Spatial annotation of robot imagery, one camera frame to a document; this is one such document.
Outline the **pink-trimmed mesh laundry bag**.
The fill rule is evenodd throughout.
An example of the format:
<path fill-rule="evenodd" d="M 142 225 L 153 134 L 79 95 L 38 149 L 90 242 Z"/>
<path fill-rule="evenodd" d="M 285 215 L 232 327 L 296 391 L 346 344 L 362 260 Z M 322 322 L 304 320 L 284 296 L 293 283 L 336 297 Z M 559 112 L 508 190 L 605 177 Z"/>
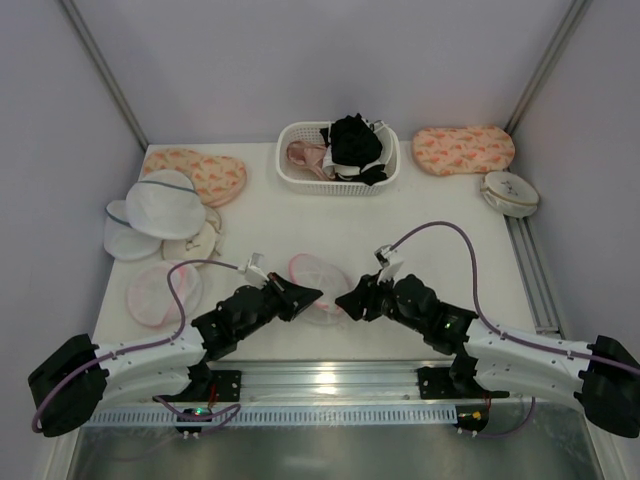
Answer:
<path fill-rule="evenodd" d="M 294 284 L 322 292 L 322 296 L 302 314 L 303 320 L 323 327 L 335 326 L 342 321 L 343 311 L 335 300 L 348 293 L 353 283 L 341 269 L 317 256 L 301 253 L 289 261 L 288 271 Z"/>

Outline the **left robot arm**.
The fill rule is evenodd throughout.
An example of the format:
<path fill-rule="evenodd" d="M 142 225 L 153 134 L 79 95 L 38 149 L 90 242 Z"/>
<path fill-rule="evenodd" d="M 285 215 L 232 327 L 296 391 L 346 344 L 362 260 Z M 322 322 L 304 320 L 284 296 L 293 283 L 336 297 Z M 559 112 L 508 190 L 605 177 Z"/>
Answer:
<path fill-rule="evenodd" d="M 321 295 L 270 273 L 262 286 L 237 288 L 169 337 L 99 346 L 75 335 L 28 377 L 36 407 L 31 428 L 57 437 L 85 424 L 105 400 L 181 395 L 195 385 L 193 371 L 234 352 L 274 318 L 292 321 Z"/>

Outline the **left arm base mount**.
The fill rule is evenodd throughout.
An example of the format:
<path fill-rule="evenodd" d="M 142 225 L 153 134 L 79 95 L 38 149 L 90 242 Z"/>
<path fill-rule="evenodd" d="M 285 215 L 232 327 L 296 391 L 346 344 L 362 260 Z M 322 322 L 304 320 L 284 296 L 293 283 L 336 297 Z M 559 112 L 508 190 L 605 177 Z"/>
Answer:
<path fill-rule="evenodd" d="M 236 402 L 240 400 L 240 370 L 209 370 L 193 380 L 184 391 L 173 396 L 174 402 Z"/>

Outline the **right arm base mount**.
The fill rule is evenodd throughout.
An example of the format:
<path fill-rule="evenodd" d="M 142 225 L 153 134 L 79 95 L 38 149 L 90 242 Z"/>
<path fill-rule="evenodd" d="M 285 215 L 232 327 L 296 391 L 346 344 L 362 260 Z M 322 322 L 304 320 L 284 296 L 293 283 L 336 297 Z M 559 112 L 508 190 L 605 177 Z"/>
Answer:
<path fill-rule="evenodd" d="M 421 400 L 481 399 L 478 391 L 464 392 L 456 387 L 449 376 L 448 367 L 423 366 L 416 370 L 417 386 Z"/>

